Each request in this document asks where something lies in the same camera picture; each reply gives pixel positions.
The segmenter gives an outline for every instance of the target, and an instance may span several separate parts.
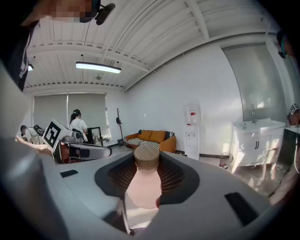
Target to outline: ceiling light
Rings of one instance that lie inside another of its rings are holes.
[[[32,71],[33,70],[33,65],[32,64],[29,64],[28,65],[28,71]]]
[[[111,67],[108,65],[102,65],[97,63],[90,63],[90,62],[76,62],[77,69],[90,69],[90,70],[98,70],[98,71],[105,71],[111,73],[120,73],[121,68],[118,67]]]

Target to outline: door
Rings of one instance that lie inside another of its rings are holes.
[[[271,136],[264,136],[264,137],[257,138],[258,146],[255,150],[257,152],[257,159],[256,159],[257,163],[262,163],[266,159],[268,149],[270,146],[270,141],[271,141]]]
[[[238,164],[250,164],[256,162],[258,151],[258,138],[244,138],[239,144],[239,151],[237,153]]]

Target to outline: wall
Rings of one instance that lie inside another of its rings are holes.
[[[129,129],[174,131],[177,149],[184,150],[183,106],[201,109],[200,153],[230,150],[232,122],[242,120],[239,88],[222,49],[209,44],[184,53],[127,91]]]
[[[110,142],[104,142],[104,146],[113,145],[117,143],[117,140],[121,138],[120,127],[116,123],[117,108],[120,110],[120,119],[122,121],[123,136],[127,135],[127,105],[126,95],[123,88],[109,87],[109,86],[95,86],[91,84],[58,84],[58,85],[46,85],[25,89],[24,94],[31,100],[33,105],[34,96],[42,96],[47,94],[57,93],[106,93],[107,100],[107,113],[108,113],[108,125],[112,139]],[[32,119],[33,106],[28,110],[28,113],[24,116],[22,124],[31,126],[33,124]]]

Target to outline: window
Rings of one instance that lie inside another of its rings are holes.
[[[106,118],[105,94],[59,94],[35,97],[34,125],[46,128],[52,119],[68,127],[73,110],[79,109],[88,128],[100,127],[101,134],[109,134]]]
[[[68,126],[67,123],[67,95],[49,95],[35,97],[34,99],[34,125],[46,128],[52,119],[60,124]]]
[[[108,134],[105,94],[69,94],[67,109],[68,125],[73,110],[79,109],[88,128],[100,127],[102,135]]]

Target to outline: mesh grate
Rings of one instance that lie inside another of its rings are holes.
[[[162,193],[174,190],[184,180],[182,169],[171,161],[160,161],[157,173],[161,180]]]
[[[117,185],[127,189],[136,173],[134,161],[120,164],[108,172],[110,179]]]

